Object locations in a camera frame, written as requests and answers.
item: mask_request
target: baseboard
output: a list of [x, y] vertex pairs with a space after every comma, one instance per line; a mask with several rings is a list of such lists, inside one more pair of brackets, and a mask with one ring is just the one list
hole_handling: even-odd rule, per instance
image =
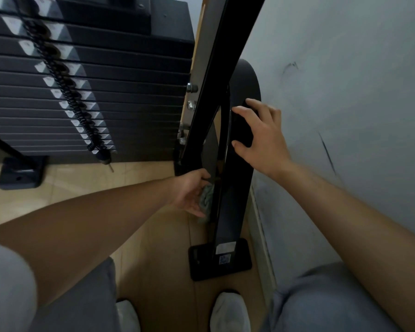
[[247, 199], [245, 216], [249, 222], [249, 231], [252, 238], [255, 259], [257, 261], [258, 273], [260, 274], [263, 296], [266, 307], [269, 307], [277, 283], [273, 274], [272, 263], [266, 246], [266, 238], [264, 236], [263, 227], [261, 226], [260, 215], [252, 187], [250, 188], [249, 198]]

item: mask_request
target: foot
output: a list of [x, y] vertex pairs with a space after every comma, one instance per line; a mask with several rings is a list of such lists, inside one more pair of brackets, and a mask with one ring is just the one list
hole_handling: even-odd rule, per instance
[[250, 332], [249, 316], [243, 297], [222, 292], [210, 315], [210, 332]]
[[137, 313], [128, 300], [116, 303], [119, 313], [121, 332], [140, 332], [140, 322]]

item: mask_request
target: wooden floor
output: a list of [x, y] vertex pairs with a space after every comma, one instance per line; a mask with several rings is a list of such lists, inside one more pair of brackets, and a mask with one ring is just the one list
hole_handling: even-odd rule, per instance
[[[173, 175], [171, 162], [112, 166], [115, 173], [101, 164], [49, 166], [44, 183], [37, 189], [0, 190], [0, 223], [65, 199]], [[207, 331], [210, 308], [224, 289], [241, 293], [252, 330], [258, 331], [266, 307], [246, 222], [242, 237], [250, 245], [254, 265], [251, 270], [193, 282], [189, 276], [188, 248], [206, 242], [205, 226], [188, 213], [171, 207], [152, 216], [112, 254], [119, 296], [134, 304], [142, 331]]]

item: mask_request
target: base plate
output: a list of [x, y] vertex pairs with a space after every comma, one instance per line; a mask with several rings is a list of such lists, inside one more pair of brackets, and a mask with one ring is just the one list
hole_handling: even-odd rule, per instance
[[238, 273], [252, 268], [249, 246], [246, 239], [240, 238], [235, 246], [235, 252], [230, 263], [227, 261], [228, 254], [213, 255], [212, 243], [192, 246], [189, 248], [189, 268], [193, 281], [202, 281], [214, 277]]
[[47, 156], [28, 156], [36, 164], [37, 168], [32, 170], [26, 164], [14, 157], [3, 159], [2, 170], [0, 171], [0, 189], [19, 190], [33, 189], [40, 186], [43, 180], [44, 167]]

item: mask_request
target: qr code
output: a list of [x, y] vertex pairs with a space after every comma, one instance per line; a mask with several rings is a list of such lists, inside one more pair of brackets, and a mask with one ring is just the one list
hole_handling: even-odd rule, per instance
[[225, 263], [229, 263], [230, 261], [231, 261], [231, 254], [226, 254], [226, 255], [220, 256], [220, 261], [218, 264], [225, 264]]

